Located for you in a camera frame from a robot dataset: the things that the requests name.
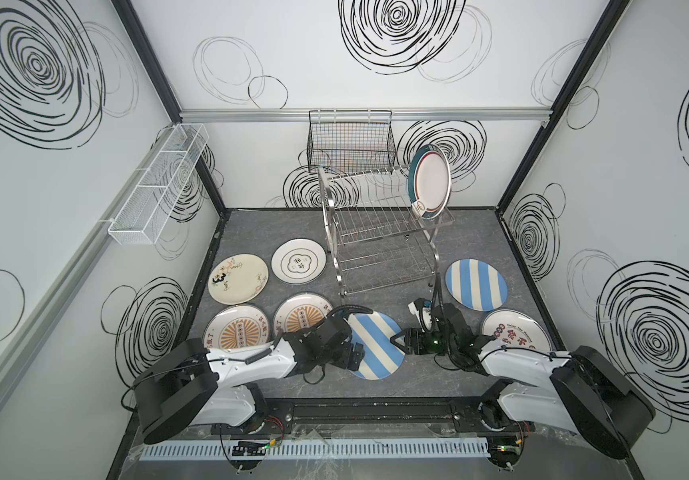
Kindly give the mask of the green red rimmed white plate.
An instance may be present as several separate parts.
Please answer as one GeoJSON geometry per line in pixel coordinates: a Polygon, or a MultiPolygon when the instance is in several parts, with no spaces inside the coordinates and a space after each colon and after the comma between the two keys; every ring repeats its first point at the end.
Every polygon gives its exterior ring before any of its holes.
{"type": "Polygon", "coordinates": [[[411,210],[419,218],[436,218],[446,208],[450,193],[450,166],[443,152],[434,145],[420,147],[411,160],[407,178],[411,210]]]}

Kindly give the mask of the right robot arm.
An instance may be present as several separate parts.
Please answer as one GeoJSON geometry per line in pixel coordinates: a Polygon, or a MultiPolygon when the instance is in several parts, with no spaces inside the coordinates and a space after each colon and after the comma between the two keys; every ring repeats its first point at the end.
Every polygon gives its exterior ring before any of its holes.
{"type": "Polygon", "coordinates": [[[473,333],[450,304],[409,306],[417,318],[390,338],[406,355],[442,355],[454,368],[494,378],[475,406],[490,431],[541,424],[579,435],[624,460],[654,420],[652,404],[596,349],[554,350],[541,325],[511,309],[488,313],[473,333]]]}

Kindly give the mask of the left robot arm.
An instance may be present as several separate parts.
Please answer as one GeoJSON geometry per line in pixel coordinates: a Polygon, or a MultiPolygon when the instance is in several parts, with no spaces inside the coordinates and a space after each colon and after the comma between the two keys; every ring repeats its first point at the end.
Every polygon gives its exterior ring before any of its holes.
{"type": "Polygon", "coordinates": [[[180,343],[132,383],[144,444],[166,441],[192,425],[254,430],[266,416],[258,381],[328,365],[358,370],[364,346],[353,340],[347,320],[368,312],[357,305],[336,307],[312,327],[252,347],[206,348],[197,339],[180,343]]]}

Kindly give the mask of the blue white striped plate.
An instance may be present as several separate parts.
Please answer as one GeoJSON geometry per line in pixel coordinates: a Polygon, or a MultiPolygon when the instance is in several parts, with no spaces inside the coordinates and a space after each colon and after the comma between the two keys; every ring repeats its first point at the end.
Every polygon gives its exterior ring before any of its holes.
{"type": "Polygon", "coordinates": [[[347,323],[352,341],[364,348],[364,356],[353,374],[364,380],[384,380],[402,366],[405,354],[391,343],[400,332],[398,324],[388,315],[373,313],[350,314],[347,323]]]}

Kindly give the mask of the white plate red characters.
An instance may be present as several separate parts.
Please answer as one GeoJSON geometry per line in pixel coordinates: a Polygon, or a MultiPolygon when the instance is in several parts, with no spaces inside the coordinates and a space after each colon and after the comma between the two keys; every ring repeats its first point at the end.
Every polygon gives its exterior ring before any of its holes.
{"type": "Polygon", "coordinates": [[[552,343],[546,330],[531,317],[510,309],[492,311],[480,326],[481,333],[504,343],[530,350],[548,352],[552,343]]]}

